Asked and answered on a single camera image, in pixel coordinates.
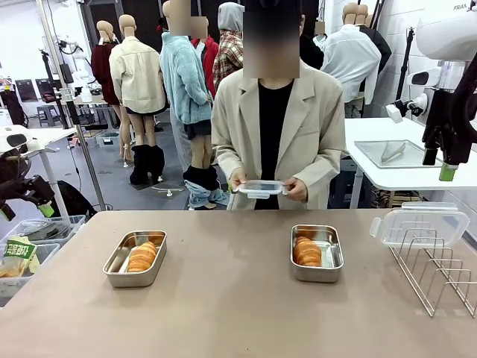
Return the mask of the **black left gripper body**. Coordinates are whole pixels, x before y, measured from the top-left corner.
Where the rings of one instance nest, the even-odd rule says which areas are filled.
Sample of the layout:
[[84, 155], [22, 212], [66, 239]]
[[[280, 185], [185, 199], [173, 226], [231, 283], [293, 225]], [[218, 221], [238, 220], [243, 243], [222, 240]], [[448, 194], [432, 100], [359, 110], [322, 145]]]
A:
[[7, 205], [7, 200], [21, 199], [29, 201], [27, 196], [29, 180], [26, 178], [3, 178], [1, 177], [1, 208]]

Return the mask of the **person's right hand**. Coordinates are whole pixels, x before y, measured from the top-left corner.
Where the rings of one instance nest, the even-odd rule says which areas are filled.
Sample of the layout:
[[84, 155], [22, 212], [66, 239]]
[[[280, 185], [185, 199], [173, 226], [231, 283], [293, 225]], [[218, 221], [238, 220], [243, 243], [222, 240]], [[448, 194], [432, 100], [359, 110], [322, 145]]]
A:
[[247, 175], [243, 167], [234, 169], [228, 180], [231, 193], [237, 193], [242, 184], [247, 183]]

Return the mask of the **person's left hand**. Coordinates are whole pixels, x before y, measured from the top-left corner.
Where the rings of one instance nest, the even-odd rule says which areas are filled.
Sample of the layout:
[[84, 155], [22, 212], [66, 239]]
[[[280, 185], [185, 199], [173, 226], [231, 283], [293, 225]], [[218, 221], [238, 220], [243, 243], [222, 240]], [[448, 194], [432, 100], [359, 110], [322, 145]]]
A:
[[283, 182], [284, 187], [286, 188], [286, 197], [292, 201], [307, 202], [308, 200], [308, 189], [304, 182], [296, 177], [292, 177]]

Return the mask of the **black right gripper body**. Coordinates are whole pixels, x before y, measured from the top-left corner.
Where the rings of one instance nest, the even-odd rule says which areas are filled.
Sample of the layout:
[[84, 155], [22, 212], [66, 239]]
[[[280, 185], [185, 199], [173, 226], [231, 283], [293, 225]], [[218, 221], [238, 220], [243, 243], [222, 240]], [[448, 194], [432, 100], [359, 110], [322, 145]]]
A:
[[423, 143], [426, 149], [472, 148], [472, 94], [433, 92]]

